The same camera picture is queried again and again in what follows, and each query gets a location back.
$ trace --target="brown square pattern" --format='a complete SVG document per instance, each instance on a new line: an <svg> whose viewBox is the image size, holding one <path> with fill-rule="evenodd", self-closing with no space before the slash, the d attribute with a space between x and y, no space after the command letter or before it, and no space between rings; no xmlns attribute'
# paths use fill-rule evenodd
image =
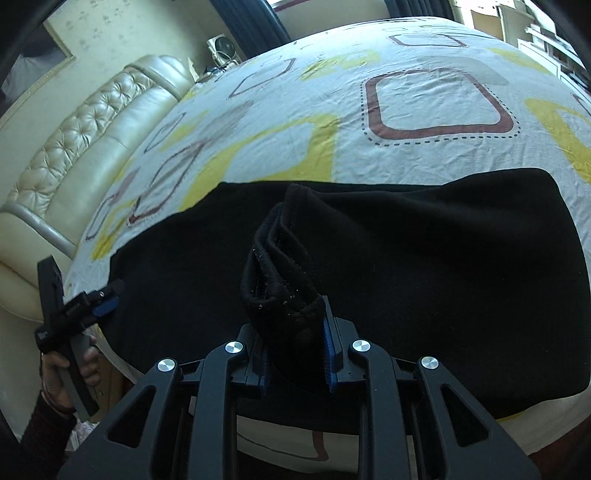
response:
<svg viewBox="0 0 591 480"><path fill-rule="evenodd" d="M242 84L247 81L250 77L255 77L261 74L260 71L255 72L255 73L251 73L249 76L245 77L244 79L242 79L242 81L238 84L238 86L234 89L234 91L230 94L230 96L228 98L232 98L235 96L238 96L244 92L247 92L248 90L252 90L253 88L256 87L260 87L261 85L264 85L267 82L270 82L271 80L275 80L277 77L280 77L281 75L286 74L287 72L289 72L291 70L291 68L293 67L294 63L296 62L296 59L286 59L283 61L284 63L287 63L285 70L283 70L282 72L280 72L279 74L275 75L274 77L269 77L263 81L261 81L260 83L257 83L256 85L253 85L252 87L249 87L245 90L240 90L240 87L242 86Z"/></svg>
<svg viewBox="0 0 591 480"><path fill-rule="evenodd" d="M187 175L189 168L191 168L191 166L195 162L195 159L197 158L202 149L203 142L192 143L189 146L183 148L180 152L175 153L172 157L170 157L160 166L160 168L156 171L154 177L150 181L150 184L146 187L142 195L140 195L138 200L135 202L134 211L128 218L128 222L130 225L133 225L137 223L139 220L154 215L162 209L166 202L170 200L170 197L174 194L174 192L176 192L178 186L181 185L182 181ZM173 188L169 191L168 195L166 195L166 198L164 198L157 205L149 206L142 211L142 201L145 201L145 196L150 193L150 189L160 179L166 179L167 177L171 177L173 175L177 176L177 180Z"/></svg>
<svg viewBox="0 0 591 480"><path fill-rule="evenodd" d="M406 36L406 37L410 37L410 36L416 36L416 37L421 37L421 38L425 38L425 37L434 37L435 35L438 35L439 37L446 37L449 38L450 40L453 40L454 42L456 42L455 45L442 45L440 43L404 43L403 41L397 39L397 37L402 37L402 36ZM458 40L457 38L452 37L451 35L447 35L445 33L433 33L433 34L429 34L429 35L425 35L422 33L407 33L407 34L398 34L398 35L391 35L388 37L390 40L392 40L394 43L397 43L398 45L401 45L403 47L460 47L460 48L468 48L468 45L466 45L464 42L462 42L461 40Z"/></svg>
<svg viewBox="0 0 591 480"><path fill-rule="evenodd" d="M478 90L482 96L490 102L493 108L499 112L500 119L495 124L468 124L468 125L438 125L429 128L417 128L415 130L399 130L396 128L384 125L382 120L382 112L379 104L377 85L380 81L405 75L413 75L415 73L457 73L467 78L472 85ZM494 98L491 93L486 90L472 75L459 70L438 68L438 69L417 69L407 70L405 72L384 73L369 79L365 84L365 91L367 95L367 110L368 110L368 126L369 129L378 137L385 140L411 140L417 138L433 137L436 135L456 135L456 134L478 134L490 132L494 134L504 134L513 129L514 123L511 115L502 107L499 101Z"/></svg>
<svg viewBox="0 0 591 480"><path fill-rule="evenodd" d="M173 118L171 121L164 124L160 130L156 132L156 134L150 140L150 143L144 149L144 153L148 153L150 150L155 149L159 146L164 140L168 138L168 136L173 132L175 128L179 125L181 120L187 115L187 112L181 113L179 116Z"/></svg>

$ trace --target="silver screw head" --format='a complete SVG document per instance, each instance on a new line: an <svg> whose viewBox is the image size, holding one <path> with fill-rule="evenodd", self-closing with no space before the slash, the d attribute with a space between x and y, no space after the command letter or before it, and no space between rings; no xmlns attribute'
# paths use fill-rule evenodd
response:
<svg viewBox="0 0 591 480"><path fill-rule="evenodd" d="M367 340L355 340L353 348L358 352L367 352L371 348L371 344Z"/></svg>
<svg viewBox="0 0 591 480"><path fill-rule="evenodd" d="M228 353L238 353L238 352L242 352L242 349L244 348L244 345L241 344L240 342L228 342L226 344L226 352Z"/></svg>
<svg viewBox="0 0 591 480"><path fill-rule="evenodd" d="M435 370L439 367L439 360L432 356L424 356L421 359L421 365L429 370Z"/></svg>
<svg viewBox="0 0 591 480"><path fill-rule="evenodd" d="M175 366L174 360L171 358L165 358L158 362L158 370L161 372L170 372Z"/></svg>

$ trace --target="speaker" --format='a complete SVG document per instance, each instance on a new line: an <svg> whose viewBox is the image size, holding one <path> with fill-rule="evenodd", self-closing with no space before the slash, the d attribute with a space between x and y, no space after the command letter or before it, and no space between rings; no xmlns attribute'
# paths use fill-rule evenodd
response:
<svg viewBox="0 0 591 480"><path fill-rule="evenodd" d="M207 47L212 53L213 61L219 67L229 66L229 63L238 65L242 61L236 53L234 43L225 35L210 38Z"/></svg>

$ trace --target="patterned bedsheet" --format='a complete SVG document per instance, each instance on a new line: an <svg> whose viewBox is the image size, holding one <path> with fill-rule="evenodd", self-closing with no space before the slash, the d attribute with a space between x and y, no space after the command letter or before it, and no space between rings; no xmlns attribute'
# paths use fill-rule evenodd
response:
<svg viewBox="0 0 591 480"><path fill-rule="evenodd" d="M104 285L119 247L221 181L443 184L539 167L560 186L589 263L590 147L591 105L493 37L426 17L337 28L195 85L114 180L66 289L73 296ZM101 346L139 376L104 338ZM591 414L588 396L502 424L535 452ZM354 437L249 419L239 419L239 432L243 451L288 468L356 468Z"/></svg>

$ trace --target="human hand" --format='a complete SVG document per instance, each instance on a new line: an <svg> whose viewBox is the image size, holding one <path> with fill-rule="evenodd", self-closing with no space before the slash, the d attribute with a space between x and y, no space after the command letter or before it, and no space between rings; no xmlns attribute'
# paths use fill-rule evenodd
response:
<svg viewBox="0 0 591 480"><path fill-rule="evenodd" d="M99 350L95 347L95 337L91 336L90 342L92 345L84 354L85 363L80 366L80 373L84 378L86 385L95 387L100 382L100 375L98 373ZM68 368L69 366L70 362L57 352L46 353L41 358L41 377L42 381L45 383L43 396L45 398L45 395L49 395L51 397L49 400L64 409L73 408L73 404L64 388L64 384L61 381L57 368ZM45 398L45 400L51 405L51 401L48 401L47 398Z"/></svg>

